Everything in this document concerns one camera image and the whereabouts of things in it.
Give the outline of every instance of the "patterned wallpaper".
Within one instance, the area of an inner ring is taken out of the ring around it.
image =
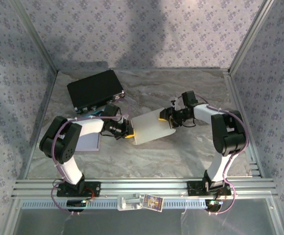
[[[262,0],[22,0],[58,70],[228,68]]]
[[[53,78],[9,2],[0,0],[0,224]]]
[[[234,80],[262,164],[284,206],[284,0],[276,0]]]

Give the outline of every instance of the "black box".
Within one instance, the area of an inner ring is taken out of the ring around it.
[[[124,97],[122,85],[113,70],[71,82],[67,88],[78,114]]]

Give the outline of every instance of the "wall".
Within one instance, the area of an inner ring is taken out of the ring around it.
[[[228,68],[262,0],[22,0],[58,70]]]
[[[234,80],[265,173],[284,206],[284,0],[276,0]]]
[[[0,225],[53,78],[9,2],[0,0]]]

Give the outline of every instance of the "mounting plate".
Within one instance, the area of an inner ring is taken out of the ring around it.
[[[202,181],[187,181],[187,189],[188,196],[231,196],[230,186],[227,183],[223,188],[206,192]]]
[[[94,192],[94,196],[98,197],[101,190],[100,182],[85,182],[84,189],[90,188]],[[83,190],[80,194],[66,186],[65,184],[60,184],[57,190],[57,197],[92,197],[91,190]]]

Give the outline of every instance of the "marble surface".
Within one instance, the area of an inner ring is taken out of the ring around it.
[[[169,107],[172,97],[194,90],[211,105],[234,108],[221,71],[137,70],[115,71],[131,106],[130,117]],[[59,173],[51,159],[39,150],[39,142],[56,116],[73,118],[76,113],[67,84],[98,72],[59,72],[52,91],[28,178],[56,178]],[[124,111],[125,102],[118,102]],[[216,153],[212,129],[197,121],[195,128],[179,127],[171,136],[141,145],[133,139],[102,137],[98,152],[75,153],[76,162],[86,178],[122,177],[197,177],[201,178]],[[245,154],[233,162],[229,176],[251,176]]]

